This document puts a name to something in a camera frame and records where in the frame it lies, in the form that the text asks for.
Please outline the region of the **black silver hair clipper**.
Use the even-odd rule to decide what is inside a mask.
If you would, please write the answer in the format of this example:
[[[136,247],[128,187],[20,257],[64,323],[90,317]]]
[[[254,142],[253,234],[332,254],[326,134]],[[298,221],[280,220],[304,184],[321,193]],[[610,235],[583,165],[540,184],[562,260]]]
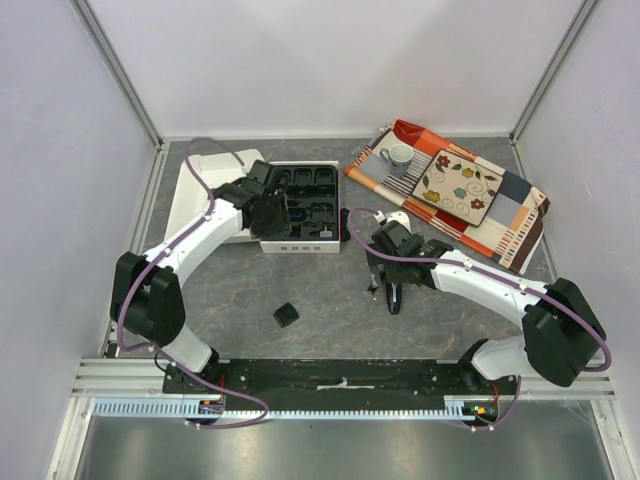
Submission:
[[[403,288],[401,283],[385,282],[385,299],[387,309],[391,315],[398,315],[401,311]]]

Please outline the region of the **white clipper kit box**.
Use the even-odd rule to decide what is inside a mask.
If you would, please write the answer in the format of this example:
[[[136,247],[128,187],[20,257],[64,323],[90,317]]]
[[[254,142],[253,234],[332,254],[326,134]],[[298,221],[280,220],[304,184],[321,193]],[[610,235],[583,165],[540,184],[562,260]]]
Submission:
[[[230,153],[195,154],[190,162],[211,189],[242,176],[242,164],[249,167],[263,156],[256,149]],[[335,161],[278,161],[288,180],[286,191],[291,229],[260,242],[265,253],[337,254],[341,242],[338,163]],[[188,167],[180,167],[168,221],[164,232],[172,237],[207,203],[207,194]]]

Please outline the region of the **black comb guard attachment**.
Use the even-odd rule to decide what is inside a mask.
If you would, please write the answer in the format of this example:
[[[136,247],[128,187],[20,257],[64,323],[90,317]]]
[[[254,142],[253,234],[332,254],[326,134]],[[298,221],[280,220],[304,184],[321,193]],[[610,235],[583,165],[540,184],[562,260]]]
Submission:
[[[287,302],[273,313],[273,318],[280,328],[286,328],[296,322],[300,315],[296,308]]]

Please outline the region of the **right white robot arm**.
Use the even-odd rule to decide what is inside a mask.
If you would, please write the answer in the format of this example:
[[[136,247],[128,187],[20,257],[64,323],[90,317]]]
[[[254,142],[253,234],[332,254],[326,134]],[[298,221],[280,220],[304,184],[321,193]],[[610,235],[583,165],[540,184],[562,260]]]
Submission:
[[[461,357],[458,381],[467,392],[483,392],[494,380],[537,374],[571,386],[606,342],[606,334],[579,287],[559,278],[528,282],[477,263],[451,245],[425,240],[396,220],[371,236],[367,261],[387,289],[392,314],[400,310],[404,284],[458,295],[506,318],[518,335],[481,339]]]

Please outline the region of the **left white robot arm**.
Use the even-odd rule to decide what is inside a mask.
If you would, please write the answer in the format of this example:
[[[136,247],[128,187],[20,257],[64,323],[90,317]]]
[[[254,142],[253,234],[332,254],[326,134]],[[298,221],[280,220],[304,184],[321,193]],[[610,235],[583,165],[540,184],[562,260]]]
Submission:
[[[284,170],[254,162],[240,178],[211,189],[205,206],[168,240],[116,262],[110,316],[123,352],[151,347],[185,368],[185,382],[208,393],[219,382],[218,354],[186,325],[182,287],[198,266],[243,230],[258,239],[290,231]]]

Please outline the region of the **white blue mug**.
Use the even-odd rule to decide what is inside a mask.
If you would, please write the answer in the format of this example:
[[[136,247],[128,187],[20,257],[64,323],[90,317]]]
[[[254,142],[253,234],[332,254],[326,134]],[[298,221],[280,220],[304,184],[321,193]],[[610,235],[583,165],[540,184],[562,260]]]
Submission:
[[[388,163],[392,175],[402,177],[411,165],[414,150],[409,145],[396,144],[388,148],[381,148],[379,156]]]

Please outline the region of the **floral square plate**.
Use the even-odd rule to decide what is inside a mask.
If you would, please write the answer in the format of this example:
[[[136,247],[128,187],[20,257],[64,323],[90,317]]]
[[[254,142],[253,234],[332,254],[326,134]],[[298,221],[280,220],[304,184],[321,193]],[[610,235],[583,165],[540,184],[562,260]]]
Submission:
[[[478,227],[503,183],[503,175],[440,150],[425,168],[412,196],[438,211]]]

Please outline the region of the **patterned colourful cloth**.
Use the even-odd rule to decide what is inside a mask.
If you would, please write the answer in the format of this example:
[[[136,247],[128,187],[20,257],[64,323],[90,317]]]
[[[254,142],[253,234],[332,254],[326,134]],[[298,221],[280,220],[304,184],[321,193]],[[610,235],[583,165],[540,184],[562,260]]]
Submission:
[[[437,133],[396,119],[345,175],[513,272],[526,272],[550,202],[536,186]]]

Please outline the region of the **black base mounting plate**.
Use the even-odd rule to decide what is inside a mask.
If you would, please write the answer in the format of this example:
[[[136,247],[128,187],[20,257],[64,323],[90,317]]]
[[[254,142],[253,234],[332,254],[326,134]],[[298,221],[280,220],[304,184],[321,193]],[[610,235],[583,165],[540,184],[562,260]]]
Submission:
[[[471,385],[456,363],[435,360],[220,361],[211,383],[278,407],[439,407],[447,396],[492,399],[516,391],[513,377],[476,377]]]

